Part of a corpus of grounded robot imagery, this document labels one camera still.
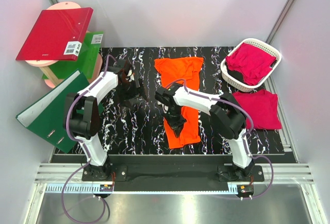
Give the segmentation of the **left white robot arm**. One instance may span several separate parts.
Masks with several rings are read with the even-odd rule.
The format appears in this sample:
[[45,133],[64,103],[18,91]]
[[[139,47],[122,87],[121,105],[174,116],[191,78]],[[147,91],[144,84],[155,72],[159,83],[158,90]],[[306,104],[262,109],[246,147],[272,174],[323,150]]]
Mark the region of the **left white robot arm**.
[[103,150],[98,132],[101,118],[98,105],[106,95],[115,90],[119,103],[130,108],[135,100],[147,100],[143,80],[135,79],[134,68],[129,60],[120,59],[114,66],[106,66],[100,75],[86,88],[69,93],[65,98],[63,127],[70,139],[83,149],[91,173],[105,181],[111,176],[111,165],[107,152]]

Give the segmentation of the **orange t shirt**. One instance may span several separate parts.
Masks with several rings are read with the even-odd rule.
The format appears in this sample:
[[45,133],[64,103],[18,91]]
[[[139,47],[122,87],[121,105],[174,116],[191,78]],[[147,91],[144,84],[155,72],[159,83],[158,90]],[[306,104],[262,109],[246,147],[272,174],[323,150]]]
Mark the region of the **orange t shirt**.
[[[175,80],[179,83],[186,81],[186,86],[193,90],[198,90],[200,86],[200,71],[204,63],[202,57],[185,57],[185,58],[163,58],[156,59],[154,66],[156,71],[161,75],[161,84],[166,87]],[[182,148],[188,144],[200,142],[199,136],[199,112],[196,109],[183,107],[181,109],[183,118],[187,121],[184,128],[177,138],[171,130],[168,122],[164,121],[168,144],[170,149]]]

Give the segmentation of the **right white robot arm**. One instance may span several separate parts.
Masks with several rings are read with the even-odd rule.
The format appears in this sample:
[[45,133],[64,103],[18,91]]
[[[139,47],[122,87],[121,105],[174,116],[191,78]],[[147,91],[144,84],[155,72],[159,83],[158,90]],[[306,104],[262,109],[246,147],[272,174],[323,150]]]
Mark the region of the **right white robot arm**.
[[232,94],[205,94],[183,84],[173,83],[168,88],[160,87],[155,99],[163,109],[164,124],[173,138],[183,137],[192,114],[183,108],[196,110],[210,116],[212,128],[227,139],[233,156],[233,166],[220,170],[219,174],[229,180],[245,181],[253,174],[255,165],[246,141],[246,119],[251,117],[238,104]]

